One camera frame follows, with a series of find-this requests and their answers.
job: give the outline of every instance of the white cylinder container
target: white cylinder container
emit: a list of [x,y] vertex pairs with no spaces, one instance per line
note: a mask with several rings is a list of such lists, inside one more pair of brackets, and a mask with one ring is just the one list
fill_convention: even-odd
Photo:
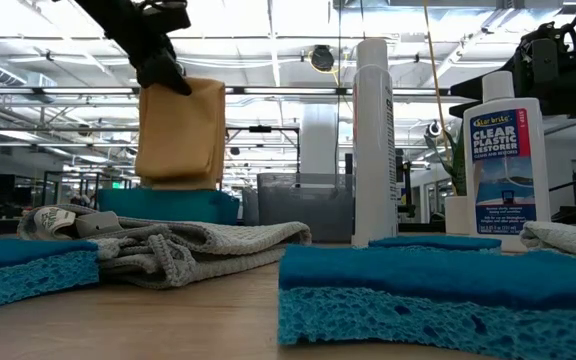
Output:
[[512,74],[483,78],[484,103],[464,113],[471,235],[525,251],[526,221],[550,221],[548,172],[539,100],[515,98]]
[[392,79],[386,42],[357,46],[353,86],[354,198],[353,246],[397,236],[397,165]]

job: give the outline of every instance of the black machinery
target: black machinery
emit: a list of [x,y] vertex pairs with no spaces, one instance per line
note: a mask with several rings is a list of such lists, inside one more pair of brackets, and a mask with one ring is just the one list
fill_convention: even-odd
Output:
[[[539,99],[543,115],[576,117],[576,15],[570,24],[555,28],[547,23],[521,38],[514,56],[499,70],[513,73],[515,96]],[[573,48],[564,37],[569,35]],[[450,114],[463,118],[465,110],[481,104],[481,77],[450,88],[451,95],[479,100],[450,108]]]

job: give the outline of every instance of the gray bin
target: gray bin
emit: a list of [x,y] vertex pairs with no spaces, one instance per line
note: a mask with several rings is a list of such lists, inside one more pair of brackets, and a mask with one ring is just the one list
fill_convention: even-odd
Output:
[[259,225],[259,200],[257,197],[257,190],[244,188],[241,192],[241,199],[244,206],[244,225]]
[[352,175],[258,174],[259,223],[301,221],[313,241],[350,242]]

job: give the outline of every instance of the gray towel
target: gray towel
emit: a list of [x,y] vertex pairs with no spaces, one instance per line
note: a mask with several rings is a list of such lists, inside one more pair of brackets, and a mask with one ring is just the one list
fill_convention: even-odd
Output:
[[520,237],[521,242],[530,250],[549,249],[576,255],[576,226],[528,221]]
[[[57,205],[77,216],[95,213],[78,205]],[[19,223],[19,236],[40,239],[32,210]],[[101,275],[152,289],[184,286],[278,261],[289,243],[309,244],[310,229],[291,222],[228,226],[119,217],[124,230],[83,240],[99,245]]]

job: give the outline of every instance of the ceiling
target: ceiling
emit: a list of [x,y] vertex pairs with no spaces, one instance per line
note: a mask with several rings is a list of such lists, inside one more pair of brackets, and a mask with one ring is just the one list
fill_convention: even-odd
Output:
[[[339,0],[189,0],[188,3],[192,26],[169,36],[189,76],[210,77],[227,86],[352,87],[357,44],[364,37],[378,37],[388,44],[393,87],[434,86],[421,0],[346,0],[341,14]],[[498,6],[513,3],[524,4],[526,8]],[[513,54],[523,34],[544,22],[555,21],[556,26],[561,26],[570,21],[575,7],[568,3],[574,2],[430,0],[429,20],[439,87],[448,88],[500,67]],[[308,54],[315,45],[329,46],[336,60],[335,74],[313,69]],[[138,86],[123,50],[106,39],[103,30],[73,0],[0,0],[0,67],[24,79],[31,73],[43,74],[60,87]],[[426,125],[439,118],[434,97],[395,100],[397,144],[423,144]],[[447,124],[457,121],[448,115],[448,108],[463,101],[444,99]],[[96,106],[85,105],[86,102]],[[350,151],[347,145],[352,143],[352,99],[346,97],[231,95],[227,97],[227,123],[298,127],[305,108],[317,103],[339,103],[340,151]],[[0,121],[9,122],[10,126],[36,125],[42,119],[41,124],[50,119],[49,126],[59,127],[86,123],[100,127],[138,125],[137,101],[131,95],[60,96],[52,105],[0,96],[0,107],[21,118],[13,121],[11,117],[0,116]],[[134,135],[104,132],[82,137],[70,132],[46,134],[45,139],[134,142]],[[242,178],[252,179],[258,170],[294,171],[294,163],[288,163],[295,159],[292,140],[278,132],[239,134],[233,144],[283,147],[241,149],[238,159],[284,159],[286,164],[260,162],[255,168],[247,162],[249,166],[227,169],[226,182],[247,182]],[[0,134],[0,141],[11,138]],[[412,160],[423,158],[423,151],[408,150],[406,156]],[[70,150],[67,153],[77,154]],[[103,156],[99,151],[93,155]],[[134,159],[125,150],[111,151],[108,156],[124,165]]]

